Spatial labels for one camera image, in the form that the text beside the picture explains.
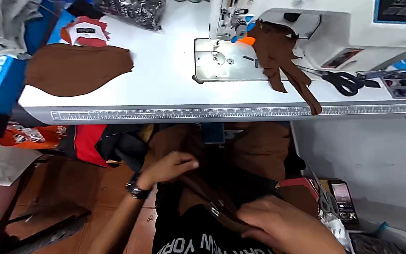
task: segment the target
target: gray fabric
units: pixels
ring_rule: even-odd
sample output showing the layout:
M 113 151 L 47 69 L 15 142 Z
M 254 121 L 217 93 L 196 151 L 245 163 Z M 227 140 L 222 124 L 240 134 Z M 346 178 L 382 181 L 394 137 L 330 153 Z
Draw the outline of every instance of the gray fabric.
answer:
M 0 185 L 10 186 L 40 156 L 37 150 L 0 146 Z
M 0 0 L 0 55 L 26 58 L 24 23 L 42 17 L 37 11 L 42 0 Z

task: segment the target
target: sewing machine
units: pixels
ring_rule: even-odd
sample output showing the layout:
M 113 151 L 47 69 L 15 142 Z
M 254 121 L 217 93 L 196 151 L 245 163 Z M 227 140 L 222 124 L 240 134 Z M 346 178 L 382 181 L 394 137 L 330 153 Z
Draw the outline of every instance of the sewing machine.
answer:
M 267 80 L 261 66 L 243 59 L 255 58 L 252 47 L 233 43 L 257 19 L 299 35 L 297 65 L 355 74 L 406 57 L 406 0 L 211 0 L 210 39 L 195 40 L 194 79 Z

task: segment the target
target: scissors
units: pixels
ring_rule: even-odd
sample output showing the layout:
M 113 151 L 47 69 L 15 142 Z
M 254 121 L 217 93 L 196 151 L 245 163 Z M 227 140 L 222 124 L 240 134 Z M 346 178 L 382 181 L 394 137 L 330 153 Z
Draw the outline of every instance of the scissors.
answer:
M 310 72 L 330 82 L 335 88 L 345 96 L 358 94 L 358 89 L 364 86 L 364 82 L 347 72 L 318 71 L 311 68 L 297 65 L 302 71 Z
M 366 80 L 366 79 L 385 77 L 388 75 L 395 75 L 395 77 L 393 77 L 394 79 L 400 79 L 400 78 L 406 79 L 406 72 L 403 72 L 403 71 L 406 71 L 406 68 L 392 70 L 392 71 L 357 71 L 356 77 L 359 80 Z
M 338 204 L 336 203 L 335 197 L 327 192 L 324 187 L 322 186 L 322 183 L 320 182 L 319 178 L 316 176 L 316 174 L 311 170 L 311 168 L 308 166 L 309 171 L 314 177 L 314 180 L 316 180 L 316 183 L 319 185 L 319 207 L 324 213 L 332 213 L 336 217 L 339 218 L 339 208 Z

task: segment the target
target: tiled floor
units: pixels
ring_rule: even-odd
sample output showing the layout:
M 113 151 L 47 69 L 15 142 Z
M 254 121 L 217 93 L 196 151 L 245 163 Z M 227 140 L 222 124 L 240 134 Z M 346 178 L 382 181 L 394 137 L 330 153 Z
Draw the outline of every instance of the tiled floor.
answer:
M 148 155 L 145 166 L 153 162 Z M 85 254 L 89 251 L 95 237 L 104 228 L 126 195 L 125 184 L 132 171 L 127 165 L 115 169 L 102 169 L 70 159 L 53 159 L 48 165 L 36 169 L 29 185 L 21 194 L 12 217 L 26 212 L 51 210 L 55 204 L 71 203 L 92 210 L 92 215 L 84 228 L 71 237 L 36 251 L 36 254 Z M 150 254 L 155 233 L 156 211 L 155 190 L 146 200 L 136 225 L 132 231 L 124 254 Z M 21 239 L 59 222 L 76 209 L 65 212 L 50 211 L 49 214 L 34 216 L 28 222 L 15 222 L 8 225 L 9 235 Z

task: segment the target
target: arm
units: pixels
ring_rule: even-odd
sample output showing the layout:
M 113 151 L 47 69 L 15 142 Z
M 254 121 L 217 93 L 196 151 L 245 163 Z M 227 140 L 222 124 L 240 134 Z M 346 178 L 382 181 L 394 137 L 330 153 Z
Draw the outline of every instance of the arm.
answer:
M 148 190 L 155 183 L 171 180 L 198 166 L 197 159 L 191 154 L 172 152 L 143 171 L 136 185 Z M 93 241 L 88 253 L 122 253 L 143 204 L 144 200 L 135 199 L 131 194 L 127 194 L 104 230 Z
M 262 230 L 251 237 L 289 254 L 345 254 L 344 248 L 322 223 L 285 201 L 269 196 L 241 206 L 241 220 Z

